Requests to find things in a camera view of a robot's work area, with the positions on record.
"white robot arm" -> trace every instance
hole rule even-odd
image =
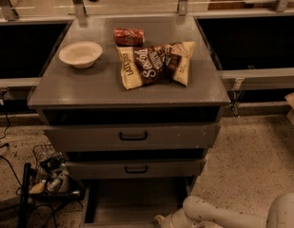
[[[294,228],[294,193],[277,197],[267,218],[221,209],[194,196],[187,197],[177,212],[156,218],[161,228],[200,227],[201,221],[211,221],[224,228]]]

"cabinet top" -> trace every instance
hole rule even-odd
[[[162,82],[126,90],[122,84],[121,61],[115,46],[115,28],[145,31],[145,46],[195,41],[188,86]],[[65,65],[61,48],[80,41],[98,43],[103,48],[95,65],[77,69]],[[82,26],[73,21],[56,51],[40,84],[29,97],[34,109],[129,107],[146,105],[227,105],[229,98],[209,56],[202,35],[191,16],[147,16],[105,18],[90,16]]]

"gray cabinet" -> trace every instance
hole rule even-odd
[[[98,216],[87,215],[83,223],[98,223],[104,212],[101,201],[106,197],[105,191],[97,192],[99,186],[106,190],[114,183],[109,188],[116,196],[120,195],[118,186],[123,186],[123,195],[132,193],[133,200],[127,200],[127,204],[136,208],[146,205],[137,197],[140,193],[148,197],[143,194],[148,181],[148,191],[157,190],[156,185],[176,184],[184,190],[171,189],[173,195],[187,194],[203,170],[206,151],[215,143],[229,98],[193,17],[89,17],[88,24],[99,28],[80,28],[74,21],[58,51],[71,42],[92,40],[103,47],[101,60],[81,70],[52,60],[31,93],[29,106],[43,119],[45,133],[55,149],[66,156],[70,174],[78,180],[92,180],[86,202],[97,203],[92,212]],[[196,41],[188,86],[164,81],[125,90],[112,36],[113,29],[121,26],[144,29],[150,46]],[[158,195],[167,195],[167,189],[159,186],[163,193]],[[169,212],[181,205],[183,197],[172,199],[176,203],[167,205]],[[156,207],[152,208],[159,211],[163,202],[153,204]],[[99,222],[107,227],[110,219],[115,222],[116,218],[106,216]],[[146,212],[142,219],[153,217]]]

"drawer handle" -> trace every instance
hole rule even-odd
[[[147,165],[143,167],[125,167],[128,174],[143,174],[147,172]]]
[[[147,139],[147,132],[145,131],[143,134],[132,136],[126,135],[123,132],[119,133],[119,138],[122,141],[144,141]]]

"black panel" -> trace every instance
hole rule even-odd
[[[294,88],[248,90],[245,91],[242,103],[284,102],[287,94],[293,93]]]
[[[0,26],[0,79],[39,77],[66,26],[67,23]]]
[[[129,151],[88,151],[68,152],[72,162],[98,162],[98,161],[133,161],[133,160],[180,160],[200,159],[205,150],[194,149],[156,149],[156,150],[129,150]]]
[[[160,124],[213,122],[219,106],[45,110],[50,124]]]
[[[35,112],[27,106],[27,100],[8,100],[4,101],[4,105],[0,105],[0,113],[11,112]]]
[[[198,19],[223,70],[294,67],[294,16]]]

